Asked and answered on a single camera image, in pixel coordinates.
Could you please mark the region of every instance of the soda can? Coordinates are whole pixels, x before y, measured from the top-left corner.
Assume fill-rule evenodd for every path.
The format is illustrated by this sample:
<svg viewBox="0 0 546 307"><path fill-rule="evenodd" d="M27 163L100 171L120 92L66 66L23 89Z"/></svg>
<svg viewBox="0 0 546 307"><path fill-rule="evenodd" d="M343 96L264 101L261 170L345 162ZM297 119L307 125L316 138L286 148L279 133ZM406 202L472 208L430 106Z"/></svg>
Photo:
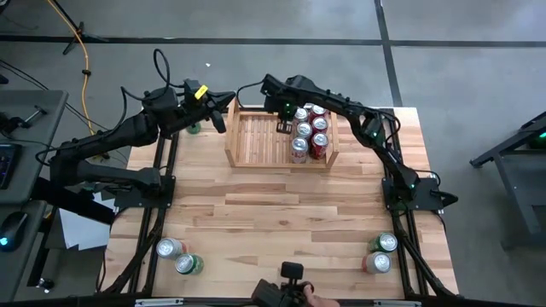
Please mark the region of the soda can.
<svg viewBox="0 0 546 307"><path fill-rule="evenodd" d="M296 137L292 140L292 162L293 163L305 163L307 161L307 153L309 152L309 145L307 141L302 137Z"/></svg>
<svg viewBox="0 0 546 307"><path fill-rule="evenodd" d="M384 252L374 252L364 257L362 269L370 274L383 274L391 270L391 258Z"/></svg>
<svg viewBox="0 0 546 307"><path fill-rule="evenodd" d="M315 118L323 117L324 114L326 114L326 109L319 106L312 106L309 112L309 122L312 123Z"/></svg>
<svg viewBox="0 0 546 307"><path fill-rule="evenodd" d="M307 123L307 119L309 119L309 114L304 108L298 107L298 109L296 110L296 114L293 116L293 119L296 124Z"/></svg>
<svg viewBox="0 0 546 307"><path fill-rule="evenodd" d="M161 239L155 248L158 256L171 260L178 258L187 250L187 247L181 241L171 238Z"/></svg>
<svg viewBox="0 0 546 307"><path fill-rule="evenodd" d="M177 258L175 265L177 272L182 275L198 275L203 270L205 263L203 258L195 254L184 253Z"/></svg>
<svg viewBox="0 0 546 307"><path fill-rule="evenodd" d="M328 122L325 118L315 118L313 119L313 134L316 133L326 133L328 131Z"/></svg>
<svg viewBox="0 0 546 307"><path fill-rule="evenodd" d="M371 252L393 252L397 246L396 237L389 233L382 233L369 242Z"/></svg>
<svg viewBox="0 0 546 307"><path fill-rule="evenodd" d="M295 137L301 137L304 138L306 141L309 141L311 139L311 135L313 133L313 129L311 128L311 125L309 123L299 123L295 130Z"/></svg>
<svg viewBox="0 0 546 307"><path fill-rule="evenodd" d="M311 157L322 159L326 156L328 148L328 137L324 133L317 133L311 138Z"/></svg>

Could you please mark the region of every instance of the yellow cable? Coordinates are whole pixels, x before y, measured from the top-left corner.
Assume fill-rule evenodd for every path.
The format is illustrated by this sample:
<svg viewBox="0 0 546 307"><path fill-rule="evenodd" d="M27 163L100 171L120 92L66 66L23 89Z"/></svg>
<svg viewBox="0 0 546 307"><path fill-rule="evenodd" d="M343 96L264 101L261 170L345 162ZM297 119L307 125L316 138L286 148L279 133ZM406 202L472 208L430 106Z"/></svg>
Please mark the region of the yellow cable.
<svg viewBox="0 0 546 307"><path fill-rule="evenodd" d="M79 44L82 46L82 49L84 50L85 55L85 70L89 71L89 56L87 55L87 49L85 48L84 42L82 42L82 39L79 37L78 33L76 32L76 29L68 22L67 18L61 13L61 11L51 2L51 0L47 0L49 5L57 12L57 14L65 21L67 26L70 28L72 33L74 33L74 36L78 40ZM87 106L85 106L85 91L87 90L87 81L89 76L87 74L84 75L84 87L82 88L82 107L84 108L84 115L85 119L87 119L87 125L89 127L89 132L91 135L94 135L95 132L93 131L93 128L91 127L90 117L87 113Z"/></svg>

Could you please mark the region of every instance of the computer mouse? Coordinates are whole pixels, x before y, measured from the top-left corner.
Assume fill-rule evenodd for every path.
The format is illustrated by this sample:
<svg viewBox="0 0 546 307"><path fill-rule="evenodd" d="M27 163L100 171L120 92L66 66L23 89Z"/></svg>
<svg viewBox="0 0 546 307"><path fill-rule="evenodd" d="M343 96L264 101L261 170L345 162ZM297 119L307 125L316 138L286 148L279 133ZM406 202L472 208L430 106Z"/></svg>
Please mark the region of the computer mouse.
<svg viewBox="0 0 546 307"><path fill-rule="evenodd" d="M12 252L23 241L28 214L13 212L3 220L0 226L0 251Z"/></svg>

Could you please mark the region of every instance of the white paper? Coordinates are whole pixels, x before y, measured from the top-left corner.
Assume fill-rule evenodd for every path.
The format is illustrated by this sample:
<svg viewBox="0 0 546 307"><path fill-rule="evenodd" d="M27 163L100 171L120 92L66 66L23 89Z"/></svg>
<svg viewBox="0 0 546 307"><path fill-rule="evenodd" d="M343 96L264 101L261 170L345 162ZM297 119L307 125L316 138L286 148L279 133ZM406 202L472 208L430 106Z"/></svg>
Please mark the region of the white paper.
<svg viewBox="0 0 546 307"><path fill-rule="evenodd" d="M114 210L114 199L102 200L101 194L93 194L94 201ZM80 251L98 246L105 246L110 237L110 225L81 217L78 214L60 209L62 232L67 248L78 245Z"/></svg>

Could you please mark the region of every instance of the human hand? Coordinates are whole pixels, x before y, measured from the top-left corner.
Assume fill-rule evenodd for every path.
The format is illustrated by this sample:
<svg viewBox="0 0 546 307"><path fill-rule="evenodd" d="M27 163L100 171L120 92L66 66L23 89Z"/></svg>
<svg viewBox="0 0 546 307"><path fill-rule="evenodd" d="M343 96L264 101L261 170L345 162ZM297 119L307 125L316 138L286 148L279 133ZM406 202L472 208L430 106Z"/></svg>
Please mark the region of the human hand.
<svg viewBox="0 0 546 307"><path fill-rule="evenodd" d="M338 303L336 300L321 298L314 295L313 290L311 290L311 285L304 287L304 295L307 299L307 305L310 307L340 307L340 303Z"/></svg>

